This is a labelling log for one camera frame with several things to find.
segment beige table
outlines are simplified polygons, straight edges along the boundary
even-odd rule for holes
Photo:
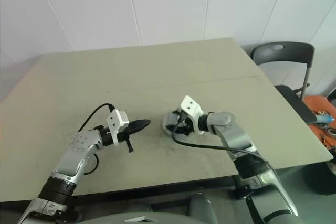
[[[77,195],[237,174],[224,151],[175,144],[163,115],[188,94],[204,111],[229,111],[274,168],[331,159],[329,152],[232,39],[43,56],[0,104],[0,201],[34,198],[91,111],[102,103],[151,125],[98,153]],[[88,124],[106,125],[107,111]],[[191,142],[220,145],[215,136]]]

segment wall panel seam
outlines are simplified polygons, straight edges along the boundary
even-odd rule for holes
[[[71,38],[70,38],[70,36],[69,36],[67,30],[65,29],[65,27],[64,27],[64,25],[63,25],[63,23],[62,23],[62,20],[61,20],[60,17],[58,16],[58,14],[57,14],[56,10],[54,9],[53,5],[51,4],[50,0],[47,0],[47,2],[48,2],[48,4],[49,4],[49,6],[50,6],[52,12],[53,12],[54,15],[56,16],[56,18],[57,18],[57,20],[58,20],[58,22],[59,22],[59,24],[60,24],[60,26],[61,26],[63,32],[64,32],[65,35],[67,36],[67,38],[68,38],[68,40],[69,40],[71,46],[73,47],[73,49],[74,49],[75,51],[77,51],[76,46],[73,44],[73,42],[72,42],[72,40],[71,40]]]
[[[272,17],[272,14],[273,14],[273,11],[274,11],[274,8],[275,8],[277,2],[278,2],[278,0],[275,0],[275,1],[274,1],[272,10],[271,10],[271,12],[270,12],[270,14],[269,14],[269,17],[268,17],[268,19],[267,19],[266,25],[265,25],[265,27],[264,27],[262,33],[261,33],[261,36],[260,36],[260,39],[259,39],[258,44],[260,44],[260,43],[261,43],[261,40],[263,39],[263,36],[264,36],[264,34],[265,34],[265,31],[266,31],[266,28],[267,28],[267,26],[268,26],[269,21],[271,20],[271,17]]]
[[[208,18],[208,9],[209,9],[209,0],[206,0],[205,4],[205,17],[204,17],[204,27],[203,27],[203,40],[205,39],[205,29],[206,29],[206,21]]]
[[[327,71],[324,71],[324,73],[321,75],[321,77],[319,78],[319,80],[314,84],[314,86],[311,87],[311,90],[314,91],[314,89],[318,86],[318,84],[320,83],[321,80],[323,80],[325,78],[325,76],[329,73],[330,70],[333,69],[333,67],[336,66],[336,61],[334,61],[334,63],[332,63],[330,65],[330,67],[328,67]]]
[[[11,53],[8,52],[8,50],[3,46],[3,45],[0,45],[0,47],[9,55],[9,57],[11,58],[11,60],[16,63],[16,60],[15,58],[12,56]]]
[[[328,14],[330,13],[330,11],[332,10],[332,8],[334,7],[334,5],[336,4],[336,0],[334,0],[330,6],[330,8],[328,9],[326,15],[324,16],[324,18],[322,19],[319,27],[316,29],[316,31],[313,33],[313,35],[311,36],[310,40],[309,40],[309,43],[314,39],[316,33],[319,31],[319,29],[321,28],[323,22],[325,21],[325,19],[327,18]]]
[[[136,12],[135,12],[135,7],[134,7],[134,2],[133,0],[131,0],[131,6],[132,6],[132,11],[133,11],[133,16],[134,16],[134,21],[135,21],[135,27],[136,27],[136,32],[138,34],[138,39],[139,39],[139,43],[140,46],[142,46],[142,39],[141,39],[141,35],[140,35],[140,30],[139,30],[139,24],[138,24],[138,18],[136,16]]]
[[[283,79],[282,82],[281,82],[281,85],[283,85],[283,83],[285,82],[285,80],[287,79],[287,77],[288,77],[293,71],[294,71],[294,66],[292,66],[292,67],[288,70],[286,76],[284,77],[284,79]]]

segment chair backrest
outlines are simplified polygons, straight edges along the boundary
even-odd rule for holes
[[[306,63],[310,68],[313,62],[314,46],[301,42],[272,42],[257,46],[251,52],[255,64],[271,61],[293,61]]]

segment wall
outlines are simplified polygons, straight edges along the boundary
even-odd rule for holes
[[[309,93],[336,81],[336,0],[0,0],[1,69],[36,55],[232,36],[316,47]],[[262,66],[274,84],[302,84],[304,69]]]

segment chair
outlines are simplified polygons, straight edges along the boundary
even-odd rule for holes
[[[292,61],[307,64],[303,86],[297,90],[291,90],[286,85],[277,85],[275,88],[307,123],[316,123],[317,119],[311,110],[304,104],[303,98],[308,84],[308,76],[314,55],[314,46],[301,42],[273,42],[257,46],[251,52],[251,59],[256,65],[272,61]],[[296,93],[301,91],[300,98]]]

